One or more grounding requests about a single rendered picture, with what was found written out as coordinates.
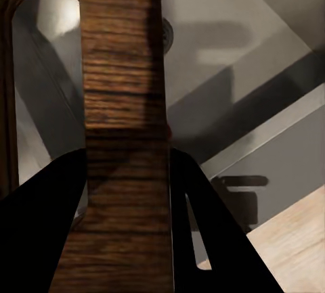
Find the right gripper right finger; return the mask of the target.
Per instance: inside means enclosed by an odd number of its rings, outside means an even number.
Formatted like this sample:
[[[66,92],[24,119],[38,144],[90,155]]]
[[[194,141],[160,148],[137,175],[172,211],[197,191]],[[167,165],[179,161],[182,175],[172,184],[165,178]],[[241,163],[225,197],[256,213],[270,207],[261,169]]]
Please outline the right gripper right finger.
[[[175,293],[284,293],[191,155],[170,149]],[[212,270],[199,269],[186,196]]]

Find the cutting board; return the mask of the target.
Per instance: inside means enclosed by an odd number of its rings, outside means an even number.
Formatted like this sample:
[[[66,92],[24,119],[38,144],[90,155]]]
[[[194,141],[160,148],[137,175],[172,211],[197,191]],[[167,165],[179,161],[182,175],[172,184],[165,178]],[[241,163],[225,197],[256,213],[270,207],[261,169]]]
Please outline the cutting board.
[[[23,1],[0,0],[0,201],[20,186],[12,19]],[[48,293],[175,293],[161,0],[78,1],[88,204]]]

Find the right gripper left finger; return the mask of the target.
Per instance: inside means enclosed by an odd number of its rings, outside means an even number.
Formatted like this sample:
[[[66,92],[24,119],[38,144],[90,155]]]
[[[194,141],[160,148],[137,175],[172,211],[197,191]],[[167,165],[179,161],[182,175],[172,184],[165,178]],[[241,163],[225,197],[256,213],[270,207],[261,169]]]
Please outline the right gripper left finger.
[[[80,148],[0,201],[0,293],[49,292],[86,183]]]

